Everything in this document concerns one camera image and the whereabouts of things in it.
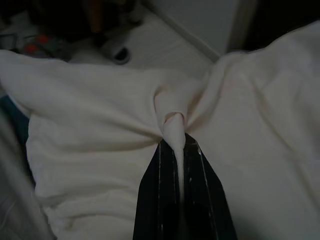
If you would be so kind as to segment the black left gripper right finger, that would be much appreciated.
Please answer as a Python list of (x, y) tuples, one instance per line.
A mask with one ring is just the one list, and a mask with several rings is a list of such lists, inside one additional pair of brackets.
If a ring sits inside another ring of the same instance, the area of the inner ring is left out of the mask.
[(222, 183), (198, 142), (185, 135), (184, 214), (191, 240), (236, 240)]

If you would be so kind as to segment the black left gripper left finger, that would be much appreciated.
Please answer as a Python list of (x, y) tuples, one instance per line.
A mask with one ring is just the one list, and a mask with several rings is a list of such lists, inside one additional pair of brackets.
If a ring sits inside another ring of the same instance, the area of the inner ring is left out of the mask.
[(133, 239), (185, 238), (177, 160), (172, 148), (160, 142), (139, 184)]

